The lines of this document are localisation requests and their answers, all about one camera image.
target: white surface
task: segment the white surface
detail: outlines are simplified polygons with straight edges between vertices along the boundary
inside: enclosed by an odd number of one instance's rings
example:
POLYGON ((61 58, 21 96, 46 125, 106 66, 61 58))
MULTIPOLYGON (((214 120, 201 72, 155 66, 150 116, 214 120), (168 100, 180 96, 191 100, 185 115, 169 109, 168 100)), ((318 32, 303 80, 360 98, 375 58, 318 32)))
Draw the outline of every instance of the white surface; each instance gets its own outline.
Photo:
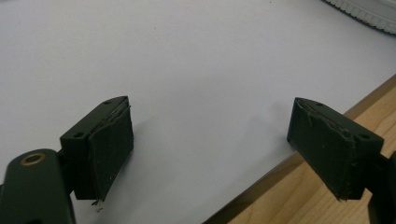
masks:
POLYGON ((295 96, 343 112, 396 73, 396 39, 317 0, 0 1, 0 178, 129 95, 135 149, 78 223, 200 223, 291 154, 295 96))

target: wooden surface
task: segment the wooden surface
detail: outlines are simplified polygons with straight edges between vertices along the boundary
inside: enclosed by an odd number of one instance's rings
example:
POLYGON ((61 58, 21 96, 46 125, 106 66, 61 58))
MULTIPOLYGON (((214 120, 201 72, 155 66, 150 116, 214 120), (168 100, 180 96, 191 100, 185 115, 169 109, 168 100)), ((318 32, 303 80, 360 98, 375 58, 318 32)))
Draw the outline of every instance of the wooden surface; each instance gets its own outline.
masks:
MULTIPOLYGON (((396 150, 396 75, 346 112, 396 150)), ((366 190, 360 201, 337 201, 299 154, 279 165, 207 223, 369 223, 366 190)))

